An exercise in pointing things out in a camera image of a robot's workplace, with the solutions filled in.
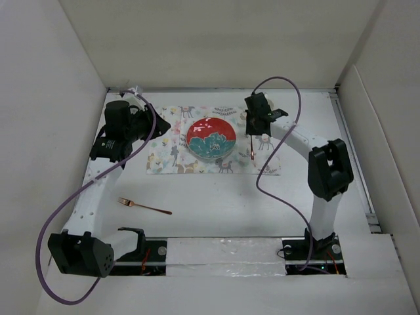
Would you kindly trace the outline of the animal print cloth placemat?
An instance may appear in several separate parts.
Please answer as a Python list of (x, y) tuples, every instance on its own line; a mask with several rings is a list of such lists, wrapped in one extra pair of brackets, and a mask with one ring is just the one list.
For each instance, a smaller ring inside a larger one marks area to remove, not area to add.
[[(148, 174), (233, 173), (256, 175), (279, 141), (268, 135), (253, 136), (255, 160), (250, 157), (250, 139), (245, 133), (245, 107), (160, 107), (157, 113), (171, 124), (164, 136), (151, 141), (146, 172)], [(185, 134), (188, 126), (202, 118), (221, 118), (233, 126), (237, 141), (234, 149), (219, 159), (201, 159), (189, 151)]]

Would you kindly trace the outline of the copper spoon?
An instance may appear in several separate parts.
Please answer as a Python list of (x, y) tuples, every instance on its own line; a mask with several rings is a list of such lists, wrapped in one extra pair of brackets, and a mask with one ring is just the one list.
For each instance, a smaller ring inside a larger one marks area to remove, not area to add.
[(249, 139), (250, 139), (250, 157), (251, 157), (251, 161), (254, 161), (255, 152), (254, 152), (254, 145), (253, 145), (253, 136), (249, 135)]

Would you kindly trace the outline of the red and teal plate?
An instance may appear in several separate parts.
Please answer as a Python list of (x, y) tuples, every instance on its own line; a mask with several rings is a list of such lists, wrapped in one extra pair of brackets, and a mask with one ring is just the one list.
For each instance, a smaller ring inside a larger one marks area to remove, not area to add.
[(227, 156), (235, 147), (237, 136), (229, 122), (208, 117), (191, 123), (186, 129), (186, 146), (201, 159), (219, 159)]

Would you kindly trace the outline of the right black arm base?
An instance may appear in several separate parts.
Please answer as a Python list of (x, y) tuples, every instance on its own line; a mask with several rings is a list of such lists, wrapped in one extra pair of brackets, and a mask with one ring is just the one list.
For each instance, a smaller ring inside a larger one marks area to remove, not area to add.
[(307, 231), (303, 237), (282, 238), (282, 247), (276, 254), (284, 260), (287, 276), (347, 274), (341, 244), (335, 233), (326, 239), (314, 240), (312, 249)]

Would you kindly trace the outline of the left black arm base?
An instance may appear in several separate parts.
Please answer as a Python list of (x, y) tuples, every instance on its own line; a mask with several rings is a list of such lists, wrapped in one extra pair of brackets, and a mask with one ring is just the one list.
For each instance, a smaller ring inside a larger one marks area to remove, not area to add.
[(137, 235), (137, 247), (119, 258), (110, 271), (111, 276), (166, 275), (167, 239), (147, 238), (142, 229), (121, 228)]

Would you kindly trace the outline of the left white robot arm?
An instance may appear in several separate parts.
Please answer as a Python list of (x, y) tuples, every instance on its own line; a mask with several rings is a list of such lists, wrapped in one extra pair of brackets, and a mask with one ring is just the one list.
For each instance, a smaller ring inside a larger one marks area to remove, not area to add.
[(139, 260), (146, 254), (146, 238), (140, 228), (121, 227), (102, 237), (102, 221), (110, 194), (126, 162), (136, 153), (134, 142), (164, 135), (170, 124), (151, 106), (139, 108), (125, 100), (107, 103), (105, 124), (89, 154), (86, 189), (76, 195), (73, 213), (60, 233), (49, 236), (48, 248), (61, 273), (105, 278), (116, 260)]

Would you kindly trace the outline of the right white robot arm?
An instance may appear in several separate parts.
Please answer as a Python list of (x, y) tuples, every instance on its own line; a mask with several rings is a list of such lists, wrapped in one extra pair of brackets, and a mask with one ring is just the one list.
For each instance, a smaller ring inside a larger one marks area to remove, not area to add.
[(295, 119), (281, 109), (273, 110), (264, 93), (251, 93), (245, 98), (246, 134), (268, 135), (286, 144), (308, 163), (307, 182), (313, 193), (311, 218), (308, 221), (303, 250), (313, 259), (327, 251), (335, 237), (334, 223), (342, 195), (354, 180), (345, 142), (327, 140), (299, 125), (302, 98), (298, 96)]

